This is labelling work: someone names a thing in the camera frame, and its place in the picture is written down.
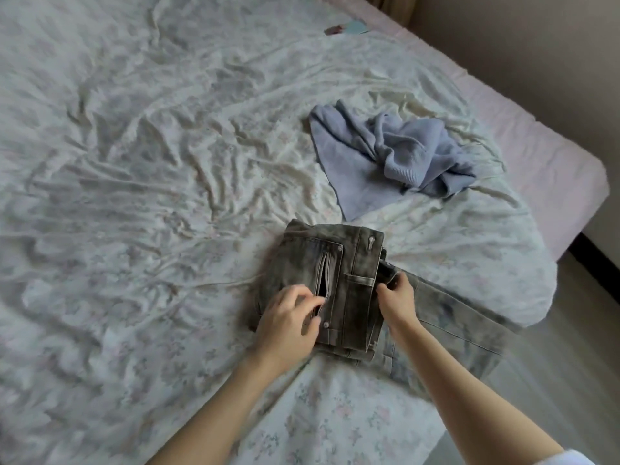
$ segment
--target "bed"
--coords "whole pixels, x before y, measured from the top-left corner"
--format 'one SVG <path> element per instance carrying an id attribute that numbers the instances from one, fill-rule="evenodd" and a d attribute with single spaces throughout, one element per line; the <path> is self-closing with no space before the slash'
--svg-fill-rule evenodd
<path id="1" fill-rule="evenodd" d="M 1 462 L 141 464 L 213 394 L 252 343 L 253 282 L 288 221 L 342 221 L 315 104 L 445 121 L 477 183 L 355 224 L 521 326 L 607 192 L 597 160 L 384 18 L 368 22 L 388 36 L 326 37 L 348 16 L 325 0 L 0 4 Z M 316 354 L 231 462 L 421 464 L 444 431 L 431 404 Z"/>

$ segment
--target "jeans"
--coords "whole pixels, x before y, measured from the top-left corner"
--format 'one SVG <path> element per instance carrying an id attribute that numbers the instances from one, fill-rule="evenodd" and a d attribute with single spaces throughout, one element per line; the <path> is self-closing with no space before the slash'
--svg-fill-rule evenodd
<path id="1" fill-rule="evenodd" d="M 291 284 L 305 284 L 325 303 L 308 315 L 321 317 L 316 347 L 408 384 L 428 398 L 407 358 L 389 334 L 379 310 L 376 284 L 391 283 L 398 268 L 386 263 L 384 234 L 349 225 L 309 226 L 292 220 L 261 277 L 255 328 L 269 300 Z M 455 359 L 477 378 L 497 365 L 518 326 L 407 271 L 416 314 Z"/>

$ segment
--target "hand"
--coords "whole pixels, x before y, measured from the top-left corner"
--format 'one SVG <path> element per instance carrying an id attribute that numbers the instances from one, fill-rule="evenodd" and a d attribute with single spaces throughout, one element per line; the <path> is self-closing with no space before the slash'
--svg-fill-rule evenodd
<path id="1" fill-rule="evenodd" d="M 377 297 L 381 314 L 397 343 L 402 339 L 403 329 L 415 329 L 421 326 L 415 314 L 414 288 L 411 287 L 405 273 L 398 274 L 394 290 L 388 289 L 385 284 L 378 284 Z"/>
<path id="2" fill-rule="evenodd" d="M 298 297 L 304 300 L 295 306 Z M 325 299 L 313 296 L 305 285 L 283 288 L 269 303 L 256 330 L 254 355 L 274 379 L 310 354 L 319 336 L 321 317 L 310 321 L 306 334 L 301 333 L 304 318 Z"/>

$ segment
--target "curtain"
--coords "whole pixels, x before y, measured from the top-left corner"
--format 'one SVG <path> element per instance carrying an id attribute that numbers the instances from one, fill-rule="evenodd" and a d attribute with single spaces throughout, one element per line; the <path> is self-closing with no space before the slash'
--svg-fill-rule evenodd
<path id="1" fill-rule="evenodd" d="M 414 13 L 416 0 L 366 0 L 379 8 L 401 26 L 408 27 Z"/>

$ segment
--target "forearm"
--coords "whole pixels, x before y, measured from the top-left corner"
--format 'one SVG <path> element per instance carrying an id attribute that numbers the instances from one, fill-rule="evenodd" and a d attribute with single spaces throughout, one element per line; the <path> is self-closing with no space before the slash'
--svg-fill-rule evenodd
<path id="1" fill-rule="evenodd" d="M 228 457 L 252 407 L 273 377 L 251 358 L 148 462 L 148 465 L 215 465 Z"/>
<path id="2" fill-rule="evenodd" d="M 469 464 L 532 465 L 562 452 L 527 416 L 471 375 L 421 324 L 405 351 Z"/>

